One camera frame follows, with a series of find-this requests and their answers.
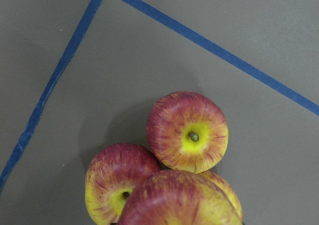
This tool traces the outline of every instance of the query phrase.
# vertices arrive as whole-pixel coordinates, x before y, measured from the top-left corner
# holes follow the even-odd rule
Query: red apple
[[[85,178],[85,205],[92,220],[116,223],[132,190],[160,170],[155,156],[141,145],[118,143],[100,151]]]
[[[224,192],[198,174],[162,170],[138,185],[117,225],[242,225]]]
[[[196,92],[175,92],[151,109],[147,140],[167,167],[200,173],[224,156],[228,126],[222,110],[209,98]]]
[[[205,177],[209,181],[216,184],[228,197],[229,201],[234,206],[235,210],[237,211],[238,216],[240,217],[241,221],[243,220],[243,210],[239,201],[239,198],[235,191],[232,189],[232,187],[229,185],[229,183],[219,174],[212,170],[207,170],[202,173],[199,173],[199,175]]]

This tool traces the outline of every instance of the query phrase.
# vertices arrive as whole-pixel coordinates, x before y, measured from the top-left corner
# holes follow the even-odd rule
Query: blue tape line
[[[49,82],[47,83],[38,103],[36,104],[31,117],[29,118],[29,121],[27,123],[27,126],[20,136],[15,148],[13,149],[13,152],[10,155],[9,160],[7,161],[1,176],[0,176],[0,194],[2,193],[3,186],[11,173],[14,166],[17,164],[17,162],[22,157],[23,151],[28,145],[34,130],[40,120],[41,114],[43,112],[44,106],[46,101],[48,100],[55,84],[59,80],[61,74],[63,73],[64,69],[66,68],[67,64],[71,60],[71,58],[74,56],[78,46],[80,45],[80,42],[82,41],[87,29],[89,28],[89,25],[100,6],[102,0],[91,0],[88,4],[78,26],[76,27],[67,47],[65,48],[64,53],[62,54],[61,59],[59,60]]]
[[[238,69],[242,70],[243,72],[257,79],[258,81],[266,84],[267,86],[271,87],[277,92],[283,94],[284,96],[298,103],[302,107],[310,110],[316,115],[319,115],[319,106],[317,104],[313,103],[309,99],[303,97],[302,95],[298,94],[297,92],[293,91],[289,87],[285,86],[284,84],[280,83],[279,81],[270,77],[269,75],[260,71],[259,69],[253,67],[249,63],[243,61],[242,59],[238,58],[237,56],[233,55],[229,51],[218,46],[217,44],[209,41],[208,39],[204,38],[203,36],[196,33],[195,31],[179,23],[178,21],[158,11],[156,8],[148,5],[142,0],[122,0],[122,1],[131,5],[137,10],[143,12],[147,16],[155,19],[156,21],[162,23],[163,25],[167,26],[173,31],[188,38],[189,40],[205,48],[206,50],[215,54],[216,56],[220,57],[226,62],[229,62],[233,66],[237,67]]]

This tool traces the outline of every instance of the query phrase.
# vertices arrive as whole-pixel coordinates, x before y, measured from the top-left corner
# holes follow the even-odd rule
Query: apple stem
[[[188,133],[188,136],[190,137],[190,139],[194,142],[198,142],[199,141],[199,136],[196,132],[191,131],[190,133]]]
[[[130,196],[129,192],[123,192],[123,196],[125,199],[128,199],[128,197]]]

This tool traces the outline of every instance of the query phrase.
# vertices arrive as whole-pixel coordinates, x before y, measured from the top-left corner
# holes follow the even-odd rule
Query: yellow patch
[[[131,193],[132,188],[121,189],[117,192],[113,192],[109,197],[109,204],[115,210],[118,216],[121,215],[123,207],[126,203],[127,198],[123,195],[124,192]]]
[[[194,142],[189,137],[190,132],[195,132],[198,135],[199,140]],[[200,149],[204,148],[208,141],[209,135],[209,124],[207,122],[191,124],[187,126],[184,130],[182,136],[182,148],[184,152],[198,152]]]

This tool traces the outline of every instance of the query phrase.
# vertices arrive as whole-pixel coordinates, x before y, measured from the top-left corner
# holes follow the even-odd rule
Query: gray surface
[[[319,103],[319,0],[144,0]],[[0,168],[89,0],[0,0]],[[1,224],[93,224],[92,156],[146,144],[148,112],[177,90],[224,111],[216,166],[246,225],[319,222],[319,118],[119,0],[104,0],[0,198]]]

